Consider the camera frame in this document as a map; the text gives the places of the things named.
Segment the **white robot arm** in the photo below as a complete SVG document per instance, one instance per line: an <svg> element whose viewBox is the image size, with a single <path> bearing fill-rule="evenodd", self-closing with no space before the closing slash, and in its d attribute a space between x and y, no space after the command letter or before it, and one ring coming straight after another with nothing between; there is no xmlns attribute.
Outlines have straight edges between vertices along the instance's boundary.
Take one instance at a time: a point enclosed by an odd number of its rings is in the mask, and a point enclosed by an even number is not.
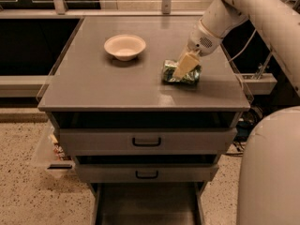
<svg viewBox="0 0 300 225"><path fill-rule="evenodd" d="M189 35L173 76L182 78L227 34L251 21L295 91L300 15L282 0L214 0ZM236 225L300 225L300 107L266 99L240 166Z"/></svg>

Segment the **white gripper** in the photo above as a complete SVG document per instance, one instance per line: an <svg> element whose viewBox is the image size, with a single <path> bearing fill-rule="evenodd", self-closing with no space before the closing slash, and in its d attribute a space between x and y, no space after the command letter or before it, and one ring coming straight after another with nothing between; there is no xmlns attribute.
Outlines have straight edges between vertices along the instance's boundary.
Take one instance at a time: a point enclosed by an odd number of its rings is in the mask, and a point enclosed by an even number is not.
<svg viewBox="0 0 300 225"><path fill-rule="evenodd" d="M199 56L211 54L221 41L221 38L215 37L201 22L197 22L189 34L187 46L179 55L174 78L181 80L199 64Z"/></svg>

